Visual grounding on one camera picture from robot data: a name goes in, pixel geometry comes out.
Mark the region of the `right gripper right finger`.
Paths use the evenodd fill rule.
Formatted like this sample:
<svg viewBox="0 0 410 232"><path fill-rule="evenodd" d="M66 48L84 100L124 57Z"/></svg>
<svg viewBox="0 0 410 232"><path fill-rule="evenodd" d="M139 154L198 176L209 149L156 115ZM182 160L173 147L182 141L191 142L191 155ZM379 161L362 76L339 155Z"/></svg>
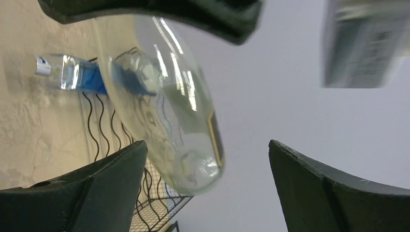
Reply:
<svg viewBox="0 0 410 232"><path fill-rule="evenodd" d="M271 140L269 160L290 232L407 232L410 191L363 179Z"/></svg>

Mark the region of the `clear glass bottle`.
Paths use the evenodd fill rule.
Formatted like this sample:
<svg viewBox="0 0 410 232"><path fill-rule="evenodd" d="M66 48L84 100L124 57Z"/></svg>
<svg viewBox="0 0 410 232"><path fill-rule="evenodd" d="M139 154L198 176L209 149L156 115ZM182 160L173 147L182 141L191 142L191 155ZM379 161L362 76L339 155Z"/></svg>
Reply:
<svg viewBox="0 0 410 232"><path fill-rule="evenodd" d="M176 192L217 185L224 149L216 109L200 64L183 37L159 16L92 19L108 97L128 132Z"/></svg>

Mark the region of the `blue square glass bottle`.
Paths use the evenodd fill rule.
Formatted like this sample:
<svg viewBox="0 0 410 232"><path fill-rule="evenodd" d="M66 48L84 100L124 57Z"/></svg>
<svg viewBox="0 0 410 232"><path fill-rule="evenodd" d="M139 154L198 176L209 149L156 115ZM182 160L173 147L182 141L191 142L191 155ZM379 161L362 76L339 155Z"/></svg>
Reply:
<svg viewBox="0 0 410 232"><path fill-rule="evenodd" d="M40 79L49 88L107 95L100 67L97 63L67 54L45 54L30 56L30 74ZM114 63L113 79L134 95L156 96L149 92L137 79L133 71Z"/></svg>

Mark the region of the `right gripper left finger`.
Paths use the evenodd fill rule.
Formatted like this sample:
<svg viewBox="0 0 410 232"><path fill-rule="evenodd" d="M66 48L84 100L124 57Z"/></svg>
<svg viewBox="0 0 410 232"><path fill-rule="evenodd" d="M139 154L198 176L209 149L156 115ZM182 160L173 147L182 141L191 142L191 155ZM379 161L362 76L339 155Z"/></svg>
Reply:
<svg viewBox="0 0 410 232"><path fill-rule="evenodd" d="M145 168L137 141L64 175L0 192L3 232L127 232Z"/></svg>

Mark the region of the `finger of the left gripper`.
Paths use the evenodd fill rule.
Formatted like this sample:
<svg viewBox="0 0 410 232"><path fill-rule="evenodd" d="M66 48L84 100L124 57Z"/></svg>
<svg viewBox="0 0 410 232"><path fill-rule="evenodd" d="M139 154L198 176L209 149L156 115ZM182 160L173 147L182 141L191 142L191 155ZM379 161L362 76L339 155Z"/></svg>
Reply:
<svg viewBox="0 0 410 232"><path fill-rule="evenodd" d="M242 45L256 30L262 0L40 0L42 11L61 24L139 14L160 16Z"/></svg>

